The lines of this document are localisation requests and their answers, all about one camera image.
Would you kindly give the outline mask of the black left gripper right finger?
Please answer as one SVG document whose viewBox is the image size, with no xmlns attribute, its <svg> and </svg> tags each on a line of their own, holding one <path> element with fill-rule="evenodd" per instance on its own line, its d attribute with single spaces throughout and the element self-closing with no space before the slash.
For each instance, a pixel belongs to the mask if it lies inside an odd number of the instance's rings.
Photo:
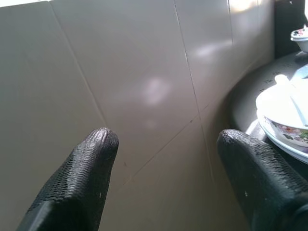
<svg viewBox="0 0 308 231">
<path fill-rule="evenodd" d="M 308 229 L 308 182 L 270 144 L 225 129 L 217 149 L 252 231 Z"/>
</svg>

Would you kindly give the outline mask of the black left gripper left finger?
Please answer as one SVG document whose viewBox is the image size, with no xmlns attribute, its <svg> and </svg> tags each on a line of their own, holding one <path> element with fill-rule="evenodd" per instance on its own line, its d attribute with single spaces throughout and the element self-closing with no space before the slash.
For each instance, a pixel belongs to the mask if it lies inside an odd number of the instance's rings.
<svg viewBox="0 0 308 231">
<path fill-rule="evenodd" d="M 93 130 L 46 181 L 19 231 L 97 231 L 119 140 L 108 128 Z"/>
</svg>

